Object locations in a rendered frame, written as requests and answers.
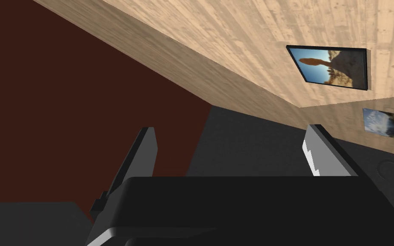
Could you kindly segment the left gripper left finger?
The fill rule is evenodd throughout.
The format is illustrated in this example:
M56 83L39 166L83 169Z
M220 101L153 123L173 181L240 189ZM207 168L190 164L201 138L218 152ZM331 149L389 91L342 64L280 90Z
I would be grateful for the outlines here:
M107 200L121 184L131 177L151 177L153 175L158 145L154 127L143 127L132 143L118 172L114 176L107 191L103 191L99 199L95 199L90 216L95 221L104 210Z

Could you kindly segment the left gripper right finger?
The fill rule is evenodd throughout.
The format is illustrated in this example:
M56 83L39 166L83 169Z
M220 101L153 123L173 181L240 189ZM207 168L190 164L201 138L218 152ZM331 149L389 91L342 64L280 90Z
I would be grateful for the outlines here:
M302 149L314 176L367 176L321 124L307 126Z

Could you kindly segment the frameless sky landscape picture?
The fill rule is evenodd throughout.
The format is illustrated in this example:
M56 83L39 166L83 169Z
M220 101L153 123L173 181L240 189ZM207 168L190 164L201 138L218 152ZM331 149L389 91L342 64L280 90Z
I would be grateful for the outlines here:
M366 132L394 138L394 113L363 108L364 129Z

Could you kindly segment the black-framed desert rock picture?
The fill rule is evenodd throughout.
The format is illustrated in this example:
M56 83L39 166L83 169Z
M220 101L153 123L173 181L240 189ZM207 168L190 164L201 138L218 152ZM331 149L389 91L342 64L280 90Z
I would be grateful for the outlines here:
M368 90L365 48L286 45L306 83Z

